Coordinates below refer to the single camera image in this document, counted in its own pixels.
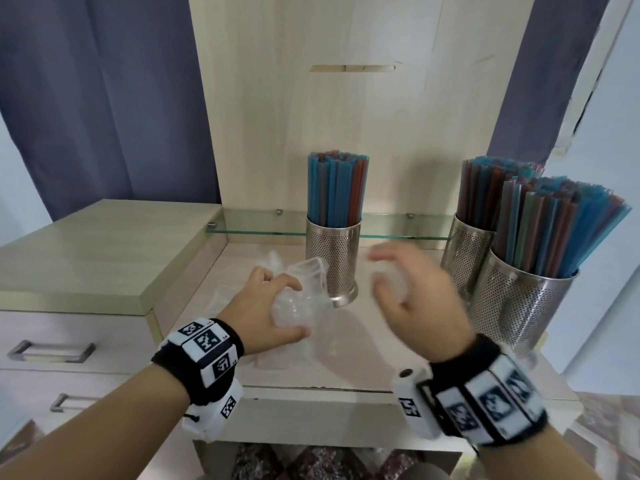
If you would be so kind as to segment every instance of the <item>finger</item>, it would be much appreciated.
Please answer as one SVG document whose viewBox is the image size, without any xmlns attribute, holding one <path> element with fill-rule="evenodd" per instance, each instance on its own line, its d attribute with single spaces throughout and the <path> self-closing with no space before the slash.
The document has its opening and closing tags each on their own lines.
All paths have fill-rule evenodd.
<svg viewBox="0 0 640 480">
<path fill-rule="evenodd" d="M 300 282 L 295 279 L 292 275 L 287 273 L 282 273 L 277 275 L 274 279 L 269 283 L 269 287 L 273 291 L 273 295 L 276 296 L 279 292 L 284 290 L 286 287 L 293 288 L 295 291 L 301 291 L 302 285 Z"/>
<path fill-rule="evenodd" d="M 262 284 L 265 281 L 271 281 L 273 279 L 273 273 L 267 268 L 262 266 L 256 266 L 251 270 L 247 283 Z"/>
<path fill-rule="evenodd" d="M 418 278 L 440 268 L 425 252 L 407 242 L 385 242 L 369 250 L 372 261 L 394 261 L 409 278 Z"/>
<path fill-rule="evenodd" d="M 388 322 L 395 322 L 405 316 L 403 305 L 396 299 L 391 290 L 391 284 L 384 273 L 373 274 L 373 298 L 382 310 Z"/>
<path fill-rule="evenodd" d="M 274 347 L 295 344 L 311 335 L 311 329 L 305 326 L 276 327 L 273 331 Z"/>
</svg>

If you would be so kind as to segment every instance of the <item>cabinet top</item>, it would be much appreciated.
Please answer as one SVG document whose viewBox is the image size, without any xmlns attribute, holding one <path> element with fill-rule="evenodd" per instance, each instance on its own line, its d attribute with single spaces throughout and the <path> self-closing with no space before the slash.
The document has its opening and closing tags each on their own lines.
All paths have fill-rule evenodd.
<svg viewBox="0 0 640 480">
<path fill-rule="evenodd" d="M 222 206 L 102 200 L 0 248 L 0 310 L 145 315 Z"/>
</svg>

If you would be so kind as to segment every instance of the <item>metal drawer pull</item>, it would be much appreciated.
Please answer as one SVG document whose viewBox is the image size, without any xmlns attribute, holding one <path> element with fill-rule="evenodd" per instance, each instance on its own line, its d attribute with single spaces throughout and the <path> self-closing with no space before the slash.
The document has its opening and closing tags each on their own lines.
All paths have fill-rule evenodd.
<svg viewBox="0 0 640 480">
<path fill-rule="evenodd" d="M 63 355 L 60 352 L 73 350 L 73 346 L 34 344 L 30 340 L 23 340 L 7 354 L 11 360 L 18 362 L 67 362 L 83 363 L 95 351 L 95 344 L 91 342 L 78 354 Z"/>
<path fill-rule="evenodd" d="M 68 395 L 64 392 L 53 401 L 53 404 L 49 408 L 52 413 L 64 413 L 65 411 L 82 411 L 96 402 L 99 397 L 87 397 L 84 395 Z"/>
</svg>

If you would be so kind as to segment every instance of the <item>metal cylinder container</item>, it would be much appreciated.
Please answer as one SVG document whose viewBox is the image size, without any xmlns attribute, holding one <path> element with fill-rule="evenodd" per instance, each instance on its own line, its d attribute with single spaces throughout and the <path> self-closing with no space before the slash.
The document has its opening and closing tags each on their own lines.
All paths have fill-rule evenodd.
<svg viewBox="0 0 640 480">
<path fill-rule="evenodd" d="M 469 317 L 476 332 L 530 353 L 578 276 L 554 279 L 521 271 L 489 250 L 476 283 Z"/>
<path fill-rule="evenodd" d="M 344 228 L 322 227 L 307 219 L 307 259 L 323 257 L 329 263 L 327 291 L 334 307 L 351 303 L 358 295 L 356 261 L 360 223 Z"/>
<path fill-rule="evenodd" d="M 492 231 L 472 227 L 453 217 L 440 267 L 449 274 L 466 304 L 471 300 L 494 235 Z"/>
</svg>

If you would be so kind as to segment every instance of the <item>drawer handle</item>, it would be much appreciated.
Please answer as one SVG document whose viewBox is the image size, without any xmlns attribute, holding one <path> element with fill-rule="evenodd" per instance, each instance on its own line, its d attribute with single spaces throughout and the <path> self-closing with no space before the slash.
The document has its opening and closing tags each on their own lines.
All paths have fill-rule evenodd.
<svg viewBox="0 0 640 480">
<path fill-rule="evenodd" d="M 33 348 L 33 352 L 28 352 L 28 349 Z M 37 353 L 37 349 L 45 349 L 49 353 Z M 34 344 L 30 340 L 23 340 L 7 354 L 11 360 L 18 362 L 67 362 L 67 363 L 83 363 L 89 358 L 93 352 L 95 352 L 95 344 L 91 342 L 87 345 L 82 352 L 77 355 L 58 355 L 51 353 L 55 350 L 68 349 L 68 346 L 62 345 L 48 345 L 48 344 Z"/>
<path fill-rule="evenodd" d="M 68 405 L 63 406 L 62 404 L 65 401 L 77 401 L 79 403 L 94 403 L 98 400 L 98 397 L 88 397 L 84 395 L 68 395 L 64 392 L 58 396 L 58 398 L 53 401 L 53 404 L 49 408 L 49 411 L 52 413 L 64 413 L 65 411 L 83 411 L 87 409 L 91 404 L 87 405 Z"/>
</svg>

